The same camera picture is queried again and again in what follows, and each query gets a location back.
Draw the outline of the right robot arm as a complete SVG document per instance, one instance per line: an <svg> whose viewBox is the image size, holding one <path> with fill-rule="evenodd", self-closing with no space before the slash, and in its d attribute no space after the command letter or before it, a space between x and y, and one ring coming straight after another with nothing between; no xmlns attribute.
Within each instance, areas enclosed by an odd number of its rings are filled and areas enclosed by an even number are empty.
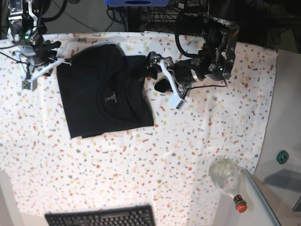
<svg viewBox="0 0 301 226"><path fill-rule="evenodd" d="M65 11L68 4L64 0L60 10L51 17L44 17L50 7L50 0L9 0L8 1L8 34L9 46L1 46L1 50L19 47L19 59L15 62L26 65L25 79L30 80L38 67L47 67L56 63L56 48L60 41L44 40L47 32L46 22L57 20Z"/></svg>

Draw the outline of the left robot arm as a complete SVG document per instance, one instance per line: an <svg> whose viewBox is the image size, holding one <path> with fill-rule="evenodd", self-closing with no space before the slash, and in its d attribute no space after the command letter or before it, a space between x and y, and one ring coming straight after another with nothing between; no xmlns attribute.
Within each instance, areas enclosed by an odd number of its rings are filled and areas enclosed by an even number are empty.
<svg viewBox="0 0 301 226"><path fill-rule="evenodd" d="M155 52L149 53L148 74L157 79L163 70L159 62L163 61L171 79L164 76L156 82L154 88L161 93L176 92L188 94L193 83L206 77L214 81L226 81L231 77L235 61L235 48L239 33L235 0L208 0L205 6L185 6L175 20L174 38L180 53L187 57L173 63L169 57ZM202 34L204 44L198 53L188 53L180 43L182 32Z"/></svg>

